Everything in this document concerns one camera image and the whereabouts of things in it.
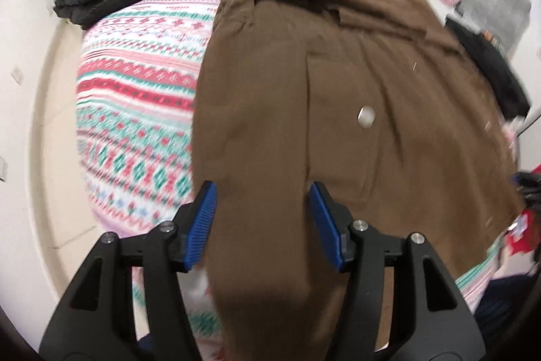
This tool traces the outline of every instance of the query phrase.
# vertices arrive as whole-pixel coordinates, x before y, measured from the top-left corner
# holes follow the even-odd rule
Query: red and green patterned fabric
[[[91,209],[119,236],[146,233],[191,202],[191,120],[220,0],[143,0],[85,35],[77,77],[77,149]],[[222,359],[203,269],[180,275],[205,361]],[[144,303],[142,274],[134,294]]]

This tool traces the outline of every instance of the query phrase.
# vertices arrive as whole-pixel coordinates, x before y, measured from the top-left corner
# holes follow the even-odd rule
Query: button
[[[359,112],[359,116],[357,117],[359,126],[361,126],[364,129],[369,129],[372,127],[374,120],[375,120],[375,112],[370,106],[365,106],[361,108],[361,112]]]

